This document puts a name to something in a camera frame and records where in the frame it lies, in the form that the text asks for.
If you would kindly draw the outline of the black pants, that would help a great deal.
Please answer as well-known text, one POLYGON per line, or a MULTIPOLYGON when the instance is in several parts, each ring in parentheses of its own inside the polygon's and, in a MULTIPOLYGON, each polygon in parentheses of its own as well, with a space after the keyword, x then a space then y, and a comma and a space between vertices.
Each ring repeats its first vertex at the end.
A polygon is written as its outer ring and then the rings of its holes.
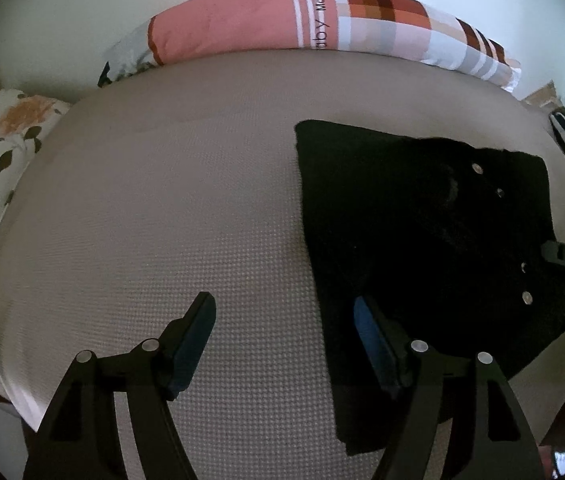
POLYGON ((380 389, 354 324, 378 324, 453 352, 488 352, 506 377, 565 332, 565 266, 545 162, 304 120, 295 128, 302 222, 323 322, 338 439, 351 455, 397 435, 409 389, 380 389))

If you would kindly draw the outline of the pink plaid long pillow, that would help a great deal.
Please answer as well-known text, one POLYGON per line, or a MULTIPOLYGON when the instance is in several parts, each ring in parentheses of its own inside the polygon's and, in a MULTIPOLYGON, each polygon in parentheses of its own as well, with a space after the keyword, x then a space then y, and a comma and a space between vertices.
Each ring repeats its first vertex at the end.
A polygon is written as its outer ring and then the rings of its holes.
POLYGON ((217 54, 291 49, 403 58, 507 92, 521 76, 520 64, 496 41, 417 0, 188 0, 112 46, 98 84, 217 54))

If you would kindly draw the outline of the beige textured bed sheet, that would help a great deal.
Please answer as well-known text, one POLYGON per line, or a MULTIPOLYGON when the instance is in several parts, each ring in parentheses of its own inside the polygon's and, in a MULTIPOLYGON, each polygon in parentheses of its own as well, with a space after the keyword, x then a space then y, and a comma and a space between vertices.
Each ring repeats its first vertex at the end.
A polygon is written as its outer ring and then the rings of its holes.
POLYGON ((311 118, 540 156, 565 242, 565 155, 493 84, 335 51, 148 70, 71 108, 0 224, 0 395, 31 427, 77 352, 128 351, 207 290, 217 322, 171 407, 197 475, 373 474, 336 436, 293 131, 311 118))

